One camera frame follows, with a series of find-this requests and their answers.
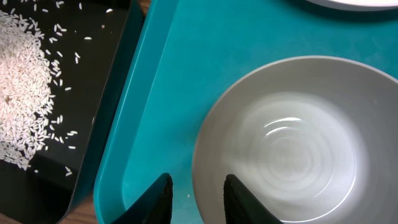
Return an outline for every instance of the blue surface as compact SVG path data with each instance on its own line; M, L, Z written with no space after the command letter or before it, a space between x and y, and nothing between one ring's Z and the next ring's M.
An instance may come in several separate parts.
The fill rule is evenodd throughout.
M172 223L202 223L192 155L218 97L255 68L299 55L349 58L398 78L397 16L302 0L153 1L96 179L99 222L115 220L169 172Z

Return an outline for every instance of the black container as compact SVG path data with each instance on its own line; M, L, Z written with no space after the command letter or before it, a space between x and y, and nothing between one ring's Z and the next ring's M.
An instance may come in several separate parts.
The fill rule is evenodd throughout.
M8 0L5 6L0 2L3 12L15 8L15 14L39 23L45 34L42 50L51 51L47 57L51 61L60 61L63 79L62 87L50 85L56 97L48 119L64 117L55 127L56 136L65 138L67 132L78 131L64 144L46 139L49 150L36 153L26 172L0 161L0 213L22 223L57 223L92 191L144 21L135 0L82 1L82 10L79 1L67 0L60 9L55 2ZM57 23L67 29L62 37L53 30ZM49 37L58 41L51 44ZM75 52L81 57L78 64ZM65 166L72 175L65 176Z

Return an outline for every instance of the white plate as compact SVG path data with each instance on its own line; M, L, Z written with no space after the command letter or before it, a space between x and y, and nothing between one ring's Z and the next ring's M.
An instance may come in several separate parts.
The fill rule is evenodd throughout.
M228 174L285 223L396 223L396 96L396 79L336 57L288 58L238 80L195 146L204 223L225 223Z
M346 11L381 11L398 7L398 0L308 0L321 6Z

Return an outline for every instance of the wooden table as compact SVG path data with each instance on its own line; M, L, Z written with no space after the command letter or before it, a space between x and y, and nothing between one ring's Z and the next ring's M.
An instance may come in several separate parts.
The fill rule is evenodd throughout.
M142 10L146 15L150 0L139 0ZM0 224L18 224L19 222L14 221L5 215L0 214ZM75 211L67 216L61 224L97 224L98 221L94 211L93 196L88 197Z

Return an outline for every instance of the pile of rice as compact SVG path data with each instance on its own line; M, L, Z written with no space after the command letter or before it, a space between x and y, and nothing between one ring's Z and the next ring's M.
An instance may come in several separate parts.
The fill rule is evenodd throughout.
M40 50L44 34L32 19L0 11L0 160L26 170L50 138L50 62Z

